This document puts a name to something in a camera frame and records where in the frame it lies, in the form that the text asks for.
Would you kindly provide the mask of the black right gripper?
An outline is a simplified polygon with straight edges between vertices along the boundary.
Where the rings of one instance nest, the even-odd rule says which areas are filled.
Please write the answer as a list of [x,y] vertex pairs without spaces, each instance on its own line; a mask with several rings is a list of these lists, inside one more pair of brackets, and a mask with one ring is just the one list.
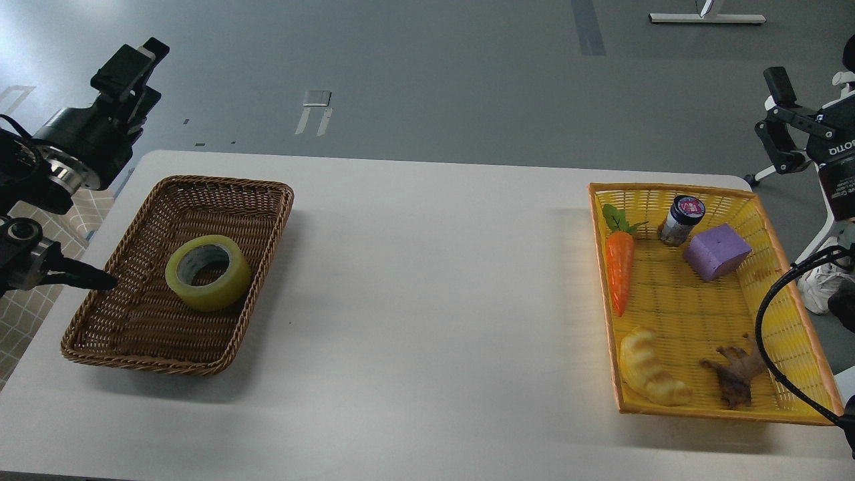
[[787,70],[766,68],[763,78],[769,89],[766,116],[755,125],[772,170],[791,174],[811,162],[819,166],[822,192],[836,221],[854,216],[854,100],[846,98],[846,73],[834,74],[832,85],[839,98],[813,110],[798,104]]

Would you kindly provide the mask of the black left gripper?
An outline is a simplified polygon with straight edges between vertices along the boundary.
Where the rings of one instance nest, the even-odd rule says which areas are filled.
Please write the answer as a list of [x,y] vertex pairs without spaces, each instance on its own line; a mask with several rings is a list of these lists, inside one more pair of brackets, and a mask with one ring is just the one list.
[[138,48],[121,46],[90,79],[91,87],[109,101],[120,101],[119,112],[98,106],[66,108],[36,131],[33,142],[47,161],[50,182],[64,191],[110,187],[131,160],[132,146],[161,100],[148,80],[168,53],[169,47],[155,37]]

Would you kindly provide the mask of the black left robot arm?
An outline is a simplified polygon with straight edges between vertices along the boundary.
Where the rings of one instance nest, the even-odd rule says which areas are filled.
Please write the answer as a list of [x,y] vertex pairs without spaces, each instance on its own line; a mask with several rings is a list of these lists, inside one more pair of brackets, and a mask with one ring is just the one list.
[[125,170],[161,100],[148,82],[169,51],[155,37],[140,47],[121,46],[91,78],[94,102],[59,110],[35,133],[2,115],[2,293],[117,286],[108,272],[64,255],[39,214],[69,213],[77,192],[104,191]]

